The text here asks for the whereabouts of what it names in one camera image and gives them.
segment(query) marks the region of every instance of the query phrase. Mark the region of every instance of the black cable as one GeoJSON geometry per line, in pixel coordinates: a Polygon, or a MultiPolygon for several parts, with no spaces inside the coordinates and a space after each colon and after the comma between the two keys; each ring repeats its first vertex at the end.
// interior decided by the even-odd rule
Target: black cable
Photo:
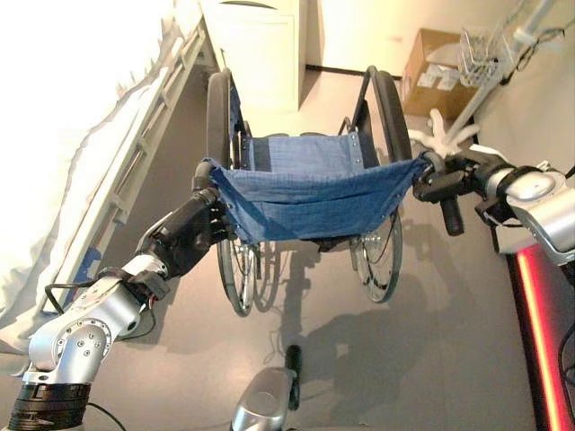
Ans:
{"type": "Polygon", "coordinates": [[[96,404],[95,402],[88,402],[88,406],[94,407],[95,409],[98,409],[99,411],[101,411],[102,413],[104,413],[105,415],[108,415],[108,417],[113,420],[114,422],[116,422],[116,425],[118,425],[119,429],[121,429],[122,431],[128,431],[123,425],[122,423],[114,416],[112,415],[107,409],[105,409],[102,406],[99,406],[98,404],[96,404]]]}
{"type": "Polygon", "coordinates": [[[139,339],[141,337],[144,337],[148,334],[150,334],[154,329],[155,329],[155,314],[154,311],[152,310],[152,307],[148,307],[148,310],[150,311],[150,316],[152,317],[152,326],[150,327],[149,330],[147,330],[146,332],[144,332],[143,334],[137,334],[137,335],[130,335],[129,337],[123,337],[120,340],[124,341],[127,339],[139,339]]]}
{"type": "Polygon", "coordinates": [[[568,180],[569,178],[571,178],[573,176],[573,174],[575,174],[575,166],[573,166],[571,169],[569,169],[569,172],[567,172],[565,174],[565,179],[568,180]]]}
{"type": "Polygon", "coordinates": [[[567,341],[569,338],[575,333],[575,322],[571,324],[571,327],[567,330],[563,339],[561,340],[561,344],[559,345],[559,353],[558,353],[558,363],[559,363],[559,373],[561,375],[561,386],[563,388],[563,393],[565,395],[565,400],[567,401],[567,410],[569,411],[569,415],[571,416],[571,421],[575,424],[575,414],[573,413],[573,407],[571,403],[571,396],[569,394],[569,390],[567,389],[567,383],[575,386],[575,379],[569,377],[567,375],[568,371],[575,367],[575,364],[565,367],[563,365],[563,354],[565,352],[565,347],[567,346],[567,341]]]}
{"type": "Polygon", "coordinates": [[[516,66],[513,68],[513,70],[511,71],[511,73],[507,77],[505,77],[501,80],[500,85],[509,84],[509,81],[511,81],[513,74],[515,74],[516,72],[522,72],[523,70],[525,70],[525,68],[527,67],[527,65],[531,61],[531,58],[533,57],[534,53],[536,53],[537,49],[539,48],[540,44],[545,43],[545,42],[549,42],[549,41],[555,39],[560,34],[562,34],[563,37],[565,37],[565,30],[571,25],[572,25],[572,22],[569,22],[563,28],[551,28],[551,29],[543,30],[541,32],[541,34],[539,35],[539,37],[537,38],[537,40],[535,41],[535,43],[533,45],[530,45],[529,47],[526,48],[525,51],[523,51],[523,53],[519,57],[519,60],[517,61],[516,66]]]}
{"type": "Polygon", "coordinates": [[[52,294],[52,289],[78,289],[81,287],[90,287],[93,285],[95,280],[83,281],[81,283],[52,283],[44,287],[44,292],[49,301],[52,303],[58,314],[64,314],[64,309],[59,304],[56,297],[52,294]]]}

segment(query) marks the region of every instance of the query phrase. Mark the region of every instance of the white cabinet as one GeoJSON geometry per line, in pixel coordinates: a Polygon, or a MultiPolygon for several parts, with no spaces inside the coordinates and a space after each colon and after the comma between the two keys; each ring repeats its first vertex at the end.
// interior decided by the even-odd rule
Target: white cabinet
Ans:
{"type": "Polygon", "coordinates": [[[306,0],[202,0],[221,68],[233,75],[242,104],[297,110],[305,72],[306,0]]]}

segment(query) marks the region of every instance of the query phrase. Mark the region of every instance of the cardboard box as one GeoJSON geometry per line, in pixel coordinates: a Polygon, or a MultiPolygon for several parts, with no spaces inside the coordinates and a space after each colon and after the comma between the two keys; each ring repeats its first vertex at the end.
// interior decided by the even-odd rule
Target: cardboard box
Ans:
{"type": "Polygon", "coordinates": [[[427,117],[437,108],[444,119],[456,119],[475,88],[459,82],[456,53],[459,34],[420,29],[403,70],[403,112],[427,117]]]}

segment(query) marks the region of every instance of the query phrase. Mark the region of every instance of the gray floor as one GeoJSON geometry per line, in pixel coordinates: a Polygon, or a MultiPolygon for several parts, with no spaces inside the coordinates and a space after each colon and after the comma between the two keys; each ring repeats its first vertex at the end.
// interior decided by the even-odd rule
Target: gray floor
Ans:
{"type": "MultiPolygon", "coordinates": [[[[297,114],[244,116],[260,136],[335,133],[352,113],[360,79],[308,72],[297,114]]],[[[106,263],[124,262],[146,227],[188,196],[204,155],[204,111],[202,80],[193,74],[106,263]]],[[[408,123],[421,127],[425,120],[408,123]]],[[[492,251],[476,203],[461,199],[466,234],[449,238],[439,208],[408,194],[402,275],[385,305],[364,296],[347,250],[320,256],[311,243],[284,242],[279,282],[240,319],[219,284],[213,248],[156,306],[160,323],[150,336],[114,346],[93,401],[130,430],[224,430],[251,378],[281,365],[283,348],[297,342],[304,351],[303,400],[289,427],[535,429],[507,265],[492,251]]],[[[4,418],[19,386],[0,381],[4,418]]],[[[93,411],[86,423],[90,430],[116,429],[93,411]]]]}

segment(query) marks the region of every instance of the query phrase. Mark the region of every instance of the wire basket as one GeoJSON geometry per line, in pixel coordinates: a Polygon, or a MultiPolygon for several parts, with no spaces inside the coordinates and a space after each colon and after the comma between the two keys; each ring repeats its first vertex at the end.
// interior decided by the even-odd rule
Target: wire basket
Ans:
{"type": "Polygon", "coordinates": [[[491,79],[501,79],[509,68],[509,46],[503,34],[485,29],[461,30],[457,53],[461,84],[479,87],[491,79]]]}

